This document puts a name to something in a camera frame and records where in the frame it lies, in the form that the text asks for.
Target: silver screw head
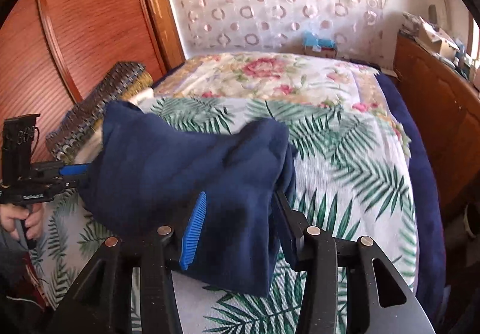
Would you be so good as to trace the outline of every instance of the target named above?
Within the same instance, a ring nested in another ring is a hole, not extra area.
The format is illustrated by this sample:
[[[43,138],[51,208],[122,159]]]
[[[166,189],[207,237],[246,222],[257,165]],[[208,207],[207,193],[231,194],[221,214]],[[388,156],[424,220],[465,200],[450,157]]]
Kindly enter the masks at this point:
[[[310,235],[320,235],[320,232],[321,230],[317,226],[311,225],[307,227],[307,233]]]
[[[118,239],[114,236],[111,236],[105,240],[105,246],[108,248],[114,247],[118,243]]]
[[[158,232],[158,235],[164,236],[164,235],[168,235],[169,233],[171,233],[172,229],[171,229],[170,226],[163,225],[163,226],[158,228],[157,232]]]
[[[364,246],[372,246],[372,245],[374,244],[373,241],[374,241],[374,240],[371,239],[369,236],[362,236],[362,237],[360,238],[360,242],[361,242],[361,244],[364,245]]]

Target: pillow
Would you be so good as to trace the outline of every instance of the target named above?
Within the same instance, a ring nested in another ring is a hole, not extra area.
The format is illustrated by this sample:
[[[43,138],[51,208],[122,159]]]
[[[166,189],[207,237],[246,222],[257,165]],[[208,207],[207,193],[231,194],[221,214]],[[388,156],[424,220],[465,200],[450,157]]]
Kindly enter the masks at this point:
[[[66,113],[58,129],[46,136],[47,149],[55,159],[72,164],[83,144],[100,128],[105,105],[128,100],[152,84],[144,65],[117,62],[88,97]]]
[[[134,105],[137,105],[147,99],[147,98],[153,98],[153,89],[152,88],[147,88],[142,90],[140,93],[136,94],[132,98],[128,100],[128,102],[131,102]],[[92,135],[91,138],[89,138],[84,145],[80,148],[78,151],[74,164],[89,164],[91,163],[97,155],[100,153],[102,150],[102,126],[99,126],[96,130],[95,133]]]

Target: navy blue cloth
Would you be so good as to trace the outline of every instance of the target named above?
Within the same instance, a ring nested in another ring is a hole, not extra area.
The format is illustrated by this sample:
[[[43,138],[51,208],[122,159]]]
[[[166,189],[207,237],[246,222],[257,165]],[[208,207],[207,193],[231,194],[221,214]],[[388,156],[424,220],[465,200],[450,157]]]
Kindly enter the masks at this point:
[[[416,296],[429,319],[433,321],[442,302],[446,275],[446,253],[437,184],[420,132],[402,96],[385,74],[380,74],[376,78],[385,94],[390,111],[403,124],[405,133],[412,140],[409,174],[419,235],[419,276]]]
[[[271,201],[291,200],[289,130],[273,119],[235,135],[179,132],[123,101],[108,104],[103,150],[79,189],[88,211],[120,237],[169,224],[175,209],[207,195],[194,262],[185,274],[234,292],[267,296],[278,254]]]

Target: dark clothing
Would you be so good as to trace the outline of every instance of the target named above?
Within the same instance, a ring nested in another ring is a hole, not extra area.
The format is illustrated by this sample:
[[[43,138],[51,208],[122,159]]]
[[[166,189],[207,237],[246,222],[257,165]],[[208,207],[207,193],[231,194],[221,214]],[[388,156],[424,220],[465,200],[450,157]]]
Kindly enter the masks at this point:
[[[168,224],[179,205],[204,191],[206,218],[185,274],[267,296],[279,249],[271,219],[275,187],[292,198],[295,169],[283,123],[261,119],[235,135],[179,132],[152,113],[113,101],[103,150],[79,192],[97,221],[128,237]]]

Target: wooden cabinet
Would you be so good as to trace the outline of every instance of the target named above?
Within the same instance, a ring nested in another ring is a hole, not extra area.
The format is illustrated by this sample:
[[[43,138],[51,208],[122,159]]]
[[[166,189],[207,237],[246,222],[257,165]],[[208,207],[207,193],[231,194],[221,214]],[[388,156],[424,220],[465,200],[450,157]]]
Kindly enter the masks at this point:
[[[185,61],[169,0],[146,0],[167,69]]]
[[[425,145],[447,221],[461,211],[465,202],[458,197],[468,185],[475,189],[472,182],[480,170],[479,93],[403,36],[398,36],[394,68],[398,90]]]
[[[41,113],[33,159],[48,159],[45,135],[117,61],[143,63],[154,80],[183,62],[168,0],[19,0],[0,29],[0,130]]]
[[[141,62],[154,80],[165,72],[145,0],[39,0],[52,49],[82,98],[117,61]]]

